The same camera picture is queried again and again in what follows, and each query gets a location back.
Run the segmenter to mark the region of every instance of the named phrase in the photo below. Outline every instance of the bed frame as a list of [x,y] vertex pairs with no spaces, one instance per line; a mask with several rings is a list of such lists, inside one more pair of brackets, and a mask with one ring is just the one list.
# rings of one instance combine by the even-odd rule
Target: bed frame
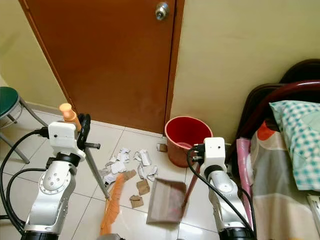
[[299,62],[286,72],[279,83],[263,84],[250,92],[236,136],[225,158],[225,163],[232,166],[234,178],[239,178],[236,140],[240,137],[250,139],[265,119],[276,126],[269,103],[282,100],[320,103],[320,59]]

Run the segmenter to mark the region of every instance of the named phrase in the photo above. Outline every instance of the door frame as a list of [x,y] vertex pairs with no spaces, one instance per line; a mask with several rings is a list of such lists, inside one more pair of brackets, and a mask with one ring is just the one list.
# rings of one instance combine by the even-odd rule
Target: door frame
[[[72,105],[72,108],[77,112],[77,108],[75,104],[72,102],[67,89],[65,88],[63,81],[61,80],[57,69],[49,56],[49,53],[46,49],[45,43],[41,38],[41,34],[37,29],[36,23],[34,22],[31,13],[29,12],[29,6],[27,0],[18,0],[20,5],[23,9],[23,12],[31,26],[33,33],[44,53],[45,58],[47,59],[52,72],[59,83],[62,92],[67,99],[67,101]],[[177,63],[178,63],[178,54],[179,54],[179,43],[180,43],[180,36],[181,36],[181,29],[183,24],[183,16],[184,16],[184,7],[185,7],[185,0],[175,0],[175,11],[173,16],[173,30],[172,30],[172,40],[171,40],[171,50],[170,50],[170,63],[169,63],[169,73],[168,73],[168,83],[167,83],[167,91],[166,91],[166,103],[165,103],[165,117],[163,122],[163,133],[165,131],[165,124],[170,119],[171,114],[171,106],[174,97],[174,85],[175,85],[175,78],[176,78],[176,70],[177,70]]]

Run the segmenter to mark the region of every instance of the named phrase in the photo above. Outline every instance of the wooden door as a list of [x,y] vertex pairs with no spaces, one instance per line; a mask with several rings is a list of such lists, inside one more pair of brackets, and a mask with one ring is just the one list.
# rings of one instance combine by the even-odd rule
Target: wooden door
[[175,0],[164,20],[160,0],[20,2],[77,112],[163,132]]

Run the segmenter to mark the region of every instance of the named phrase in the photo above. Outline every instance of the red bucket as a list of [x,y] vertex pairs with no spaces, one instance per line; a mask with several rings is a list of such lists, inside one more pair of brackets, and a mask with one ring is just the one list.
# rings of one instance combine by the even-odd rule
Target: red bucket
[[170,161],[187,168],[187,151],[194,144],[202,144],[205,138],[213,137],[211,129],[203,121],[190,116],[177,116],[169,120],[164,128]]

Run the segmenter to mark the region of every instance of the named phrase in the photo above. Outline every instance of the checkered pillow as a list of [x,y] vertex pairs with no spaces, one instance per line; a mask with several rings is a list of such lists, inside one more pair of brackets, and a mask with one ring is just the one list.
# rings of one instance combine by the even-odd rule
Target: checkered pillow
[[270,103],[292,160],[299,190],[320,190],[320,104],[306,101]]

